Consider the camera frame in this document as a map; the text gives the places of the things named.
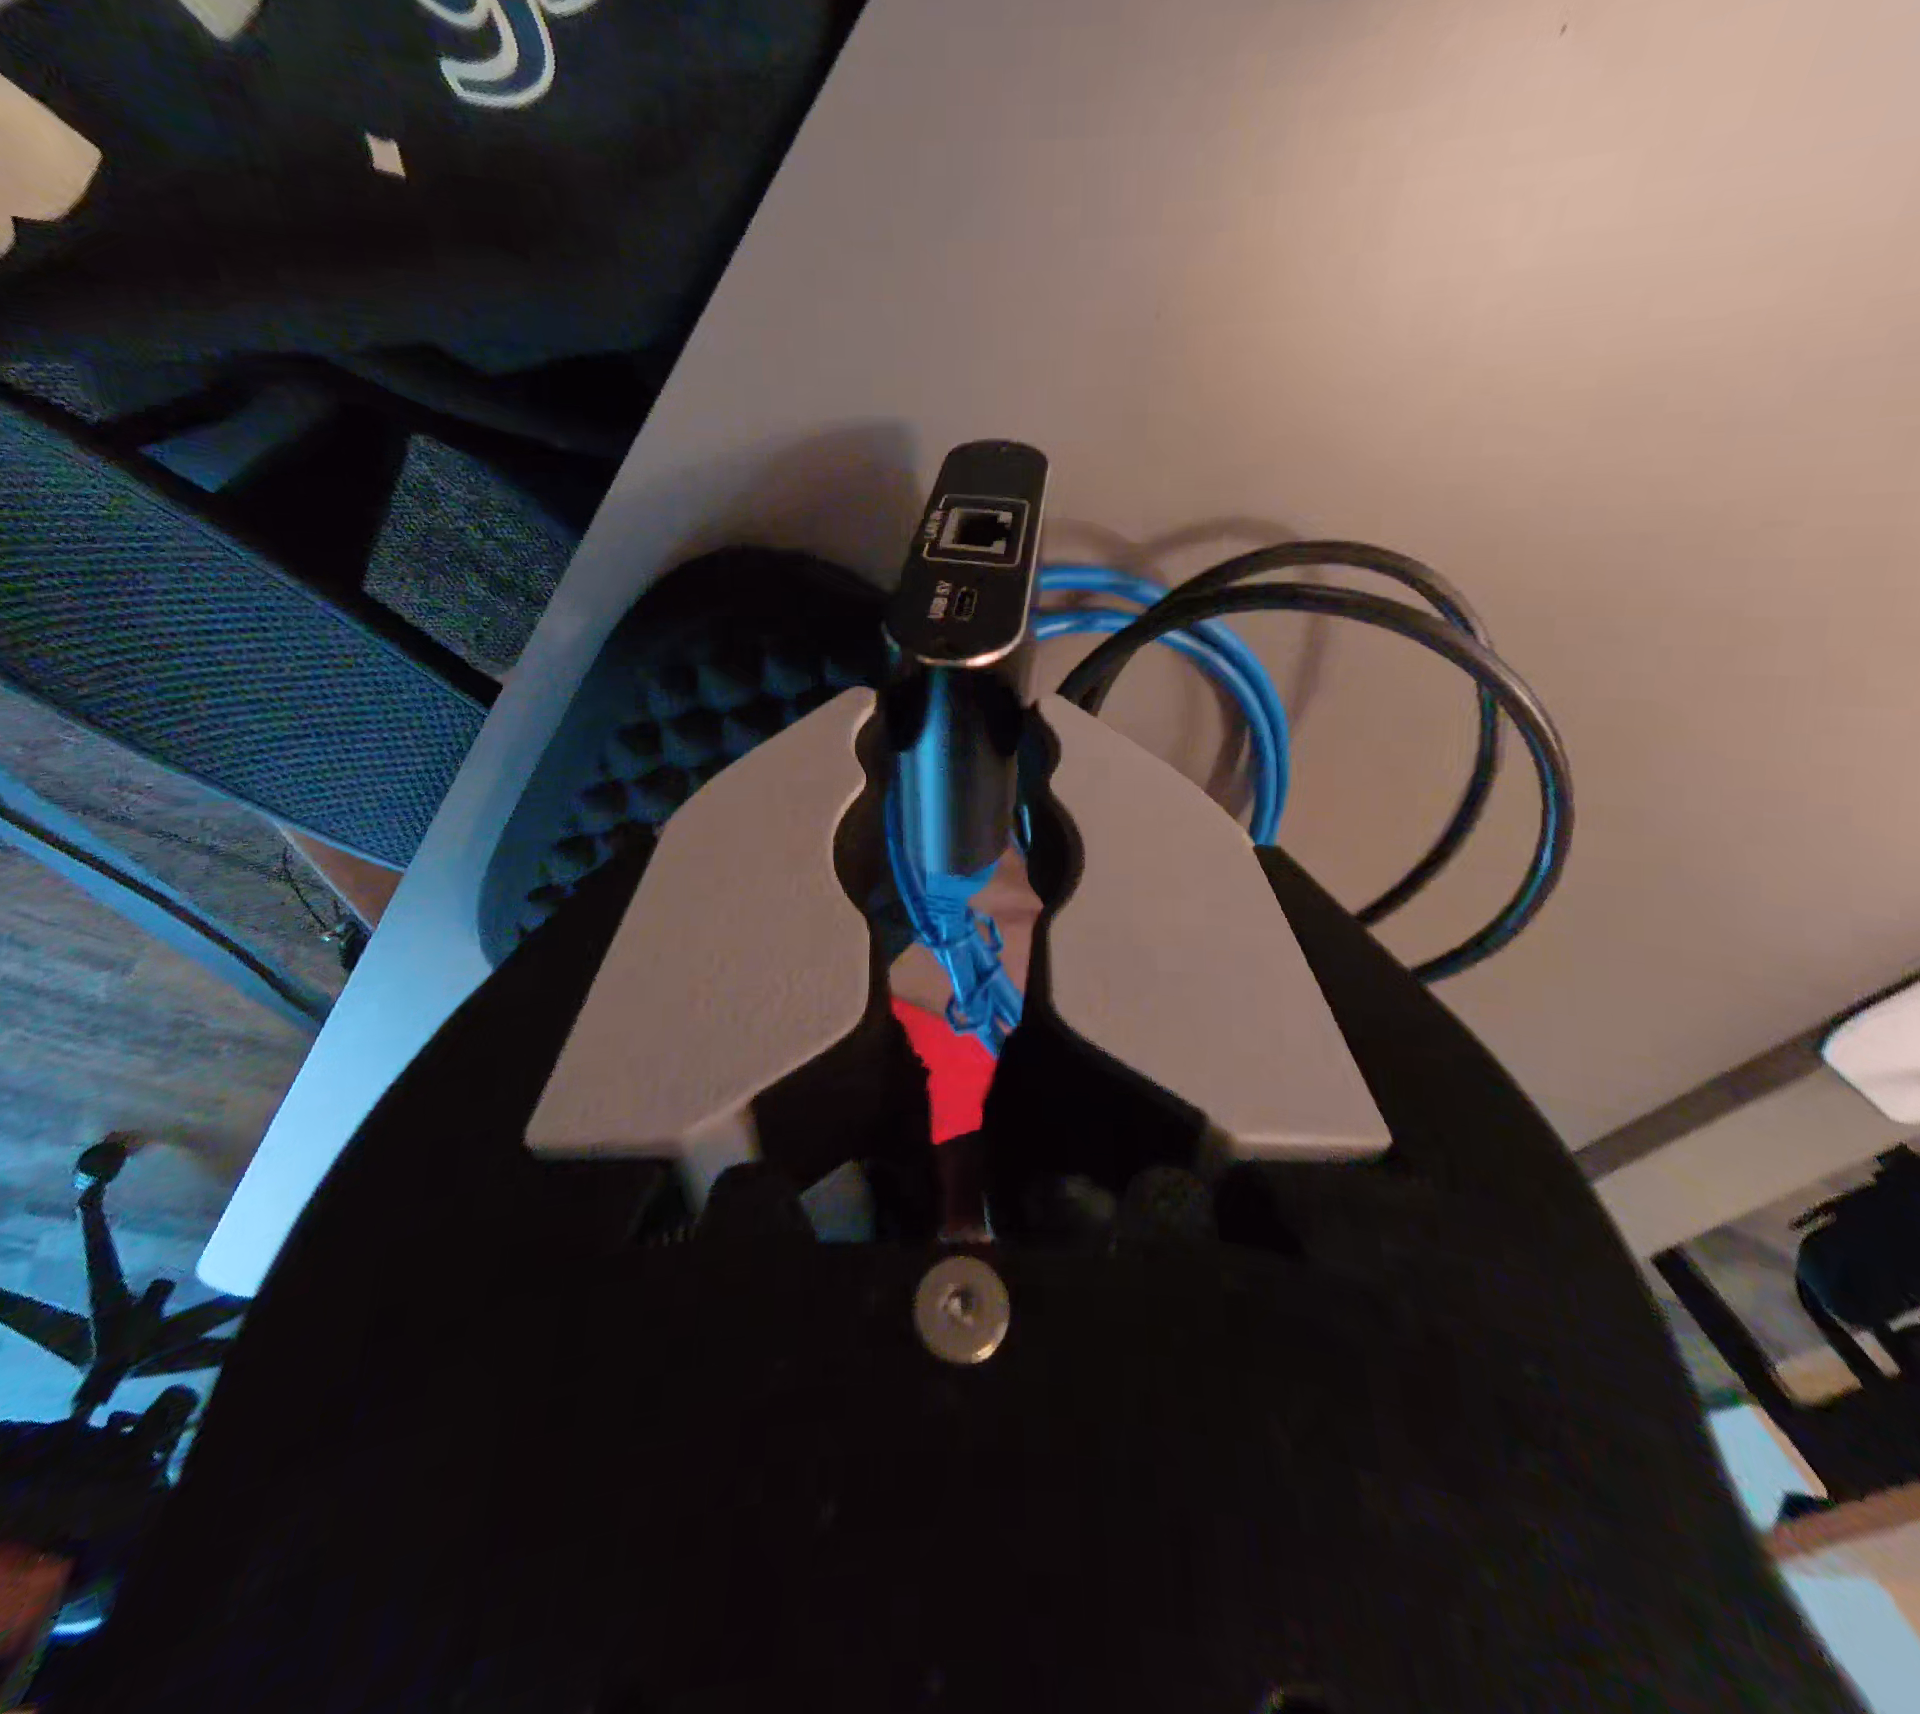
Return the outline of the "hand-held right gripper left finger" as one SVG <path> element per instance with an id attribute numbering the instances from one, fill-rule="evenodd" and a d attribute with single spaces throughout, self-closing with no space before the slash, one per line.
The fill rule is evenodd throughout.
<path id="1" fill-rule="evenodd" d="M 866 1013 L 868 923 L 836 869 L 866 787 L 850 688 L 664 823 L 524 1141 L 541 1158 L 757 1158 L 754 1106 Z"/>

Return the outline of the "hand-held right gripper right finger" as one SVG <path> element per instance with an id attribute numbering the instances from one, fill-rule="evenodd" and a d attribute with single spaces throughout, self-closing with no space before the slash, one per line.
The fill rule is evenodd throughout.
<path id="1" fill-rule="evenodd" d="M 1101 718 L 1045 696 L 1065 881 L 1026 994 L 1253 1160 L 1368 1160 L 1390 1128 L 1250 833 Z"/>

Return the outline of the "red plastic bin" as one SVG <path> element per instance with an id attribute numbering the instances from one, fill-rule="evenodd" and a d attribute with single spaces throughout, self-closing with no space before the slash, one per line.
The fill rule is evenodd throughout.
<path id="1" fill-rule="evenodd" d="M 939 1009 L 902 997 L 890 1005 L 923 1069 L 930 1141 L 945 1146 L 978 1134 L 996 1080 L 996 1054 L 974 1033 L 956 1030 Z"/>

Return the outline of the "black wrist rest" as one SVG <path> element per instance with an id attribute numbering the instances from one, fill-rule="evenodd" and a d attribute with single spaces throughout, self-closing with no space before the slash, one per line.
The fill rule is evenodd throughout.
<path id="1" fill-rule="evenodd" d="M 598 867 L 705 784 L 885 663 L 885 593 L 818 556 L 726 546 L 611 626 L 491 850 L 477 938 L 496 967 Z"/>

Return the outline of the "black cylindrical port adapter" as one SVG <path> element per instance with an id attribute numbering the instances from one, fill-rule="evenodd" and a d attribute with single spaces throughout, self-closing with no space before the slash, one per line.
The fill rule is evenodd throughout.
<path id="1" fill-rule="evenodd" d="M 890 794 L 930 881 L 988 873 L 1012 838 L 1048 474 L 1019 439 L 954 445 L 884 607 Z"/>

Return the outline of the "grey mesh office chair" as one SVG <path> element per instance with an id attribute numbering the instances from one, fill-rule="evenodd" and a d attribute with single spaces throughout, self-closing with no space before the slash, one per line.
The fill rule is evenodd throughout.
<path id="1" fill-rule="evenodd" d="M 294 361 L 88 423 L 17 384 L 2 407 L 8 692 L 347 860 L 404 873 L 499 684 L 368 589 L 415 447 L 501 493 L 533 484 L 515 433 L 368 375 Z M 66 1419 L 3 1425 L 3 1571 L 108 1589 L 242 1302 L 165 1314 L 128 1293 L 103 1216 L 122 1149 L 88 1149 L 88 1314 L 3 1293 L 3 1325 L 76 1340 Z"/>

